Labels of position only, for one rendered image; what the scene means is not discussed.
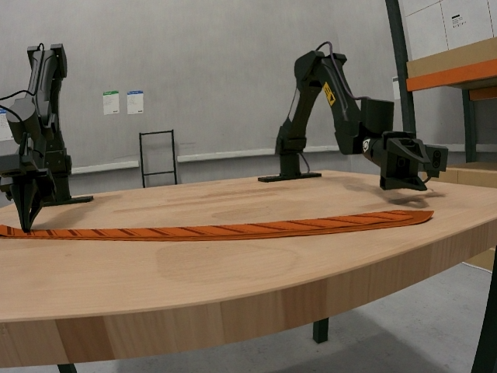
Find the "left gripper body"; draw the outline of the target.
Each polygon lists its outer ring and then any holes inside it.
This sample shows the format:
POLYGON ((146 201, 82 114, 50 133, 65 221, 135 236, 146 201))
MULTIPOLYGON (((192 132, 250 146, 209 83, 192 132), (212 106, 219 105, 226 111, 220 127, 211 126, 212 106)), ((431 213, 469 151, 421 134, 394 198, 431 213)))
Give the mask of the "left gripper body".
POLYGON ((422 163, 396 155, 388 151, 388 141, 392 138, 414 139, 415 133, 411 131, 384 131, 382 138, 377 140, 372 149, 373 162, 381 168, 380 188, 387 190, 386 178, 399 176, 417 176, 418 172, 426 172, 422 163), (419 168, 418 168, 419 167, 419 168), (397 168, 397 169, 396 169, 397 168))

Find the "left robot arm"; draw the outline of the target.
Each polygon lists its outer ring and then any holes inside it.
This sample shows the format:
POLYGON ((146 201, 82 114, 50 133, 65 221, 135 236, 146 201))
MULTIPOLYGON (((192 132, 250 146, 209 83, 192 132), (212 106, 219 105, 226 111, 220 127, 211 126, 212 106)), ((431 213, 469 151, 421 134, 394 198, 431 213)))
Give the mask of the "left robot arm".
MULTIPOLYGON (((304 153, 308 119, 322 88, 332 110, 334 135, 342 154, 364 155, 374 163, 371 158, 374 143, 382 138, 384 131, 393 131, 394 102, 362 98, 359 109, 346 91, 351 92, 342 69, 346 56, 333 54, 338 67, 332 56, 325 56, 322 51, 310 51, 295 61, 296 91, 290 112, 276 138, 275 154, 280 154, 280 175, 259 177, 258 181, 268 183, 321 176, 321 173, 301 174, 297 153, 304 153)), ((448 148, 425 145, 425 150, 431 161, 431 164, 423 164, 427 176, 439 178, 440 171, 446 172, 448 148)))

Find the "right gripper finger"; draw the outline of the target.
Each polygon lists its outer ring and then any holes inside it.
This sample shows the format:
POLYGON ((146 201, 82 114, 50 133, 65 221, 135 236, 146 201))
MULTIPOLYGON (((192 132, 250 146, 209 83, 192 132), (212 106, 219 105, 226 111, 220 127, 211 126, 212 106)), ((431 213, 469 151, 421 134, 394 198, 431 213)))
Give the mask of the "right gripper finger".
POLYGON ((21 224, 21 228, 23 232, 26 232, 25 222, 24 222, 24 192, 21 186, 19 185, 19 183, 10 185, 9 189, 19 214, 19 221, 21 224))
POLYGON ((30 231, 34 219, 43 207, 43 198, 35 182, 24 184, 24 222, 27 232, 30 231), (30 211, 30 208, 32 209, 30 211))

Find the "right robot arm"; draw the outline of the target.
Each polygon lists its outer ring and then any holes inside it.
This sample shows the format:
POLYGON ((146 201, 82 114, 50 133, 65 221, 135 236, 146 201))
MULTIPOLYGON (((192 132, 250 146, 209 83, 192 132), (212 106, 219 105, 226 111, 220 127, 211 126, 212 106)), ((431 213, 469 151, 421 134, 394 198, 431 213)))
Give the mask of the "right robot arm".
MULTIPOLYGON (((6 178, 26 175, 26 167, 33 166, 33 153, 28 148, 28 138, 31 138, 33 150, 45 158, 44 169, 50 169, 57 188, 54 201, 44 203, 43 207, 91 202, 93 196, 70 196, 68 175, 71 175, 72 163, 71 156, 67 155, 67 148, 64 147, 60 121, 61 81, 67 77, 68 70, 63 44, 51 44, 50 50, 46 51, 41 51, 39 46, 28 47, 27 54, 32 70, 27 91, 33 93, 36 90, 35 95, 27 93, 24 98, 15 99, 14 104, 9 107, 24 123, 27 156, 0 156, 0 176, 6 178)), ((20 145, 23 134, 21 123, 8 111, 5 116, 14 141, 20 145)))

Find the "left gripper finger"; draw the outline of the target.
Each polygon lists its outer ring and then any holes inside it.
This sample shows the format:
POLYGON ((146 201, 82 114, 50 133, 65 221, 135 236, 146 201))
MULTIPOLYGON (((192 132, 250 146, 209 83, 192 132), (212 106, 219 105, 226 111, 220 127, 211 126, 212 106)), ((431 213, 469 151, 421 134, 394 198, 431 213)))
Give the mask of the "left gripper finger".
POLYGON ((388 151, 414 162, 431 164, 424 144, 420 139, 392 138, 388 141, 388 151), (421 158, 413 153, 419 153, 421 158))
POLYGON ((419 176, 389 177, 389 178, 386 178, 385 187, 388 190, 410 189, 410 190, 417 190, 417 191, 427 191, 426 185, 419 178, 419 176))

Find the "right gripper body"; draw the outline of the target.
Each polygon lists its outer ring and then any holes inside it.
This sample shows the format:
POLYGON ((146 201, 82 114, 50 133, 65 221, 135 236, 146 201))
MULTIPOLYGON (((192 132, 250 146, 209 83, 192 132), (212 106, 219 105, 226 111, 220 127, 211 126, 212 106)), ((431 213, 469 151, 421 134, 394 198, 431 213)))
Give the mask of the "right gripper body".
MULTIPOLYGON (((35 182, 40 191, 43 202, 53 202, 54 195, 56 195, 56 186, 54 179, 52 177, 50 169, 44 169, 44 158, 40 157, 40 153, 33 150, 33 140, 28 138, 28 148, 31 149, 33 153, 33 166, 26 167, 26 175, 24 176, 14 176, 3 178, 0 176, 0 190, 5 192, 6 198, 11 201, 12 195, 9 190, 9 186, 12 184, 17 184, 21 186, 24 192, 24 184, 26 182, 35 182)), ((15 154, 27 156, 27 139, 21 139, 21 144, 19 145, 15 154)))

